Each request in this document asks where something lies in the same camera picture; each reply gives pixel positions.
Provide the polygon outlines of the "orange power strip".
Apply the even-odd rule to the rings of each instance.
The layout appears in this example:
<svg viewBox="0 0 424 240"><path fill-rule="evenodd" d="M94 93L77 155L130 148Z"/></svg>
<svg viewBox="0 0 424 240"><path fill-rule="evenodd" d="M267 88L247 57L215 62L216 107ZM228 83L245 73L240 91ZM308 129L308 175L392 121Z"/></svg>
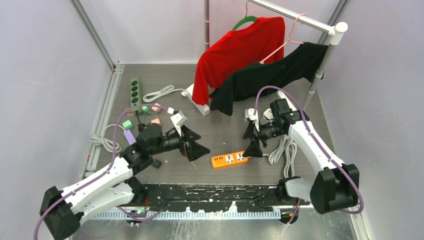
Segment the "orange power strip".
<svg viewBox="0 0 424 240"><path fill-rule="evenodd" d="M244 151L222 154L211 158L212 167L214 169L226 168L248 162L248 157L243 156Z"/></svg>

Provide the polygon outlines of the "pink plug adapter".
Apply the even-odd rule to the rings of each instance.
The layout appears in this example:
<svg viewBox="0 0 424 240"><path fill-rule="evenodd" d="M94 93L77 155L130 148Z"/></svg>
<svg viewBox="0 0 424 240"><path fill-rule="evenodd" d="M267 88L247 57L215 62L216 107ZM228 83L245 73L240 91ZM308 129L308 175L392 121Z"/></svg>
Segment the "pink plug adapter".
<svg viewBox="0 0 424 240"><path fill-rule="evenodd" d="M153 106L150 107L153 112L156 114L160 114L163 112L161 105L159 103L154 103Z"/></svg>
<svg viewBox="0 0 424 240"><path fill-rule="evenodd" d="M125 115L127 117L134 117L136 114L135 114L134 110L131 107L129 107L129 108L125 109Z"/></svg>

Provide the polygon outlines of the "purple power strip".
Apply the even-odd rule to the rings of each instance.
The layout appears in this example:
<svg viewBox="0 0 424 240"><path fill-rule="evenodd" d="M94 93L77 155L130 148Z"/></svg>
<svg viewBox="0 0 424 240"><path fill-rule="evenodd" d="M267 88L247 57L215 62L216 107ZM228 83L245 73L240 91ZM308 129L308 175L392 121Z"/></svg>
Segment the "purple power strip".
<svg viewBox="0 0 424 240"><path fill-rule="evenodd" d="M134 137L131 129L127 129L123 132L125 139L127 140L129 145L133 145L136 143L136 138Z"/></svg>

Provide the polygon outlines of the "teal green plug adapter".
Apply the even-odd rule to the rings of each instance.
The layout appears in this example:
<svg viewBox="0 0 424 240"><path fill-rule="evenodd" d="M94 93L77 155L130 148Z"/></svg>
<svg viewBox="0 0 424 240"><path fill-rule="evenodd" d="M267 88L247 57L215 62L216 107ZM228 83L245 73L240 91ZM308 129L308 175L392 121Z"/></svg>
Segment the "teal green plug adapter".
<svg viewBox="0 0 424 240"><path fill-rule="evenodd" d="M134 124L130 120L126 120L122 123L122 127L125 131L132 130L134 128Z"/></svg>

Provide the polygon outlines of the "green power strip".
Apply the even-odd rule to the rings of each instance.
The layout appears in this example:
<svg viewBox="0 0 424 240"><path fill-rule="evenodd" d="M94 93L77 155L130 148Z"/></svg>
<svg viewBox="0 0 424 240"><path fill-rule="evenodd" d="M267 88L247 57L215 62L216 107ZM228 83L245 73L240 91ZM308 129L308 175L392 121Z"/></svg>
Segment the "green power strip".
<svg viewBox="0 0 424 240"><path fill-rule="evenodd" d="M142 104L141 82L138 77L130 80L130 106L138 106Z"/></svg>

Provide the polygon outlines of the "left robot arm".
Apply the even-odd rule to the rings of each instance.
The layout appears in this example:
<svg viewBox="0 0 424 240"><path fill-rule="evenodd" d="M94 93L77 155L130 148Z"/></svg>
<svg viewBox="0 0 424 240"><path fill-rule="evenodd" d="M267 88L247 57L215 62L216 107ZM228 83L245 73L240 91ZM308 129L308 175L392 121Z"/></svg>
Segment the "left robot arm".
<svg viewBox="0 0 424 240"><path fill-rule="evenodd" d="M211 151L197 143L201 136L185 125L163 133L157 123L142 124L135 142L113 162L63 189L48 188L40 206L41 221L55 240L64 240L101 211L131 203L141 206L146 191L135 176L154 165L154 155L178 150L190 162Z"/></svg>

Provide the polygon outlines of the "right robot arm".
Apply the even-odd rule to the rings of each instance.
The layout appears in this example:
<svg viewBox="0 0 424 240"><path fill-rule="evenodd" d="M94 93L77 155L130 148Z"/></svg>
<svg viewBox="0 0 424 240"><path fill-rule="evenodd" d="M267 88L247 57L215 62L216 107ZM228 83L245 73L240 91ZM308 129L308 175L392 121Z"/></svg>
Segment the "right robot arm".
<svg viewBox="0 0 424 240"><path fill-rule="evenodd" d="M313 182L299 176L281 179L277 185L279 202L288 206L302 199L312 203L320 214L357 206L361 202L359 169L354 164L345 164L330 150L303 110L293 110L286 99L277 99L269 106L272 118L264 125L255 109L245 110L248 125L243 139L250 143L243 156L262 157L267 140L286 135L302 150L316 174Z"/></svg>

